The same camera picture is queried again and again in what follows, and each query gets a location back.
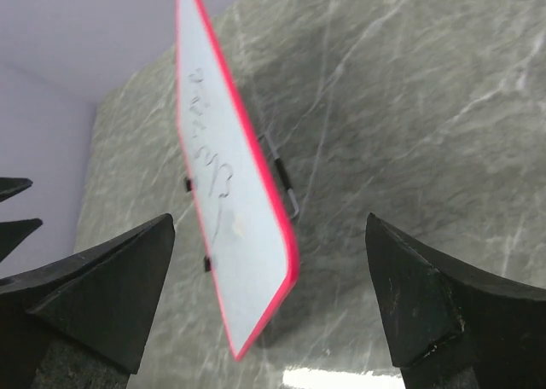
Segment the red-framed whiteboard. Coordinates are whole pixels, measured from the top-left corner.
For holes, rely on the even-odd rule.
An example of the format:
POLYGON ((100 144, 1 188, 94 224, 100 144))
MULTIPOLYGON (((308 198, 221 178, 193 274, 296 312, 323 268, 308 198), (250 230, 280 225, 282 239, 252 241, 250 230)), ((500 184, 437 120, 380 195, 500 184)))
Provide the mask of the red-framed whiteboard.
POLYGON ((299 278, 289 214, 202 0, 176 0, 177 130, 229 348, 245 356, 299 278))

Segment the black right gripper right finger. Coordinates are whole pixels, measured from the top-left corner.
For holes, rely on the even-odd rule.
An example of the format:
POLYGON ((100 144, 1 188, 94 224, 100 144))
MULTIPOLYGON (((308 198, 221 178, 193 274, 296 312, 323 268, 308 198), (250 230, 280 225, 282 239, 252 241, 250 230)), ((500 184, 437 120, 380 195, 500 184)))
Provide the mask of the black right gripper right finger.
POLYGON ((467 264, 369 214, 366 251, 408 388, 543 388, 545 291, 467 264))

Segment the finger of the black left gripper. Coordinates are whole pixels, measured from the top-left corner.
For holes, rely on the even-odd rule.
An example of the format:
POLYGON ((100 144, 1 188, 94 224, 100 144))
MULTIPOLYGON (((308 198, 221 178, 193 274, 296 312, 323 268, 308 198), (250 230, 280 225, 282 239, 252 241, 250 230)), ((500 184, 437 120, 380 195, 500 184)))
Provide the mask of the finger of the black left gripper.
POLYGON ((43 224, 40 218, 0 223, 0 261, 6 259, 33 231, 43 224))
POLYGON ((30 188, 32 180, 23 177, 0 178, 0 201, 5 201, 18 193, 30 188))

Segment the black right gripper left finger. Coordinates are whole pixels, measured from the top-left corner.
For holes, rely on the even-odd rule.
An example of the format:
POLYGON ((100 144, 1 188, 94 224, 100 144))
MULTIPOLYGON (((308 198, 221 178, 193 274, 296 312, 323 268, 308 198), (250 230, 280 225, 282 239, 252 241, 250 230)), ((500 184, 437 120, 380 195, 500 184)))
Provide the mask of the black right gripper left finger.
POLYGON ((171 214, 1 280, 3 388, 125 388, 174 248, 171 214))

